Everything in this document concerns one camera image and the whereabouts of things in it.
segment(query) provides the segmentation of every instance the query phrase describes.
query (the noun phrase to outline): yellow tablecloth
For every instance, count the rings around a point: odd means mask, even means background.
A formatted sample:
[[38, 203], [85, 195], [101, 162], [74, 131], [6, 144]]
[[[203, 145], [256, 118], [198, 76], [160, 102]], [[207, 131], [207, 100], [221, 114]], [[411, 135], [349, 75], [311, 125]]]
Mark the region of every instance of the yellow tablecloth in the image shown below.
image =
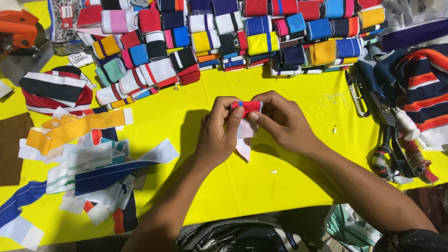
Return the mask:
[[[65, 65], [67, 57], [54, 56], [42, 69]], [[97, 85], [95, 66], [81, 68]], [[254, 95], [275, 90], [289, 100], [296, 101], [314, 133], [341, 155], [368, 169], [373, 150], [379, 141], [380, 127], [372, 117], [359, 118], [347, 92], [344, 72], [320, 75], [299, 75], [294, 78], [268, 78], [268, 69], [222, 73], [209, 70], [201, 73], [201, 80], [187, 86], [177, 86], [130, 104], [134, 124], [118, 131], [120, 139], [130, 139], [133, 158], [152, 149], [165, 138], [180, 152], [178, 160], [167, 165], [157, 165], [148, 176], [143, 191], [134, 191], [138, 216], [146, 212], [148, 203], [174, 167], [193, 153], [199, 132], [200, 118], [210, 111], [215, 97], [237, 96], [250, 100]], [[324, 103], [323, 95], [341, 93], [350, 105], [344, 108], [341, 96], [337, 103]], [[96, 101], [92, 107], [98, 107]], [[0, 120], [27, 112], [20, 88], [4, 103], [0, 103]], [[31, 112], [35, 126], [50, 117]], [[260, 130], [253, 139], [250, 164], [236, 154], [217, 167], [202, 184], [188, 212], [184, 224], [212, 221], [255, 213], [266, 213], [306, 206], [328, 205], [342, 202], [336, 189], [319, 172], [309, 159], [281, 149], [266, 131]], [[445, 172], [448, 157], [440, 152], [424, 152], [431, 160], [431, 170], [439, 183], [448, 182]], [[0, 187], [0, 204], [18, 188], [31, 180], [44, 181], [47, 171], [56, 164], [45, 165], [40, 161], [24, 160], [20, 186]], [[400, 190], [424, 187], [416, 179], [399, 186]], [[86, 213], [77, 215], [59, 210], [63, 193], [44, 195], [29, 206], [23, 207], [22, 216], [45, 232], [40, 245], [78, 241], [113, 234], [112, 216], [98, 227], [93, 226]], [[0, 237], [0, 251], [21, 248], [14, 241]]]

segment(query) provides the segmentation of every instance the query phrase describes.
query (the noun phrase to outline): label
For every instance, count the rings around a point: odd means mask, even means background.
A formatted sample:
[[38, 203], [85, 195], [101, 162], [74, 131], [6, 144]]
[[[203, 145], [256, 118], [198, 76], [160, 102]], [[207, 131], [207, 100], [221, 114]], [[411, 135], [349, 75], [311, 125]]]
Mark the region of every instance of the label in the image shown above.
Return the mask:
[[62, 18], [62, 29], [73, 28], [73, 8], [71, 5], [61, 6], [60, 16]]

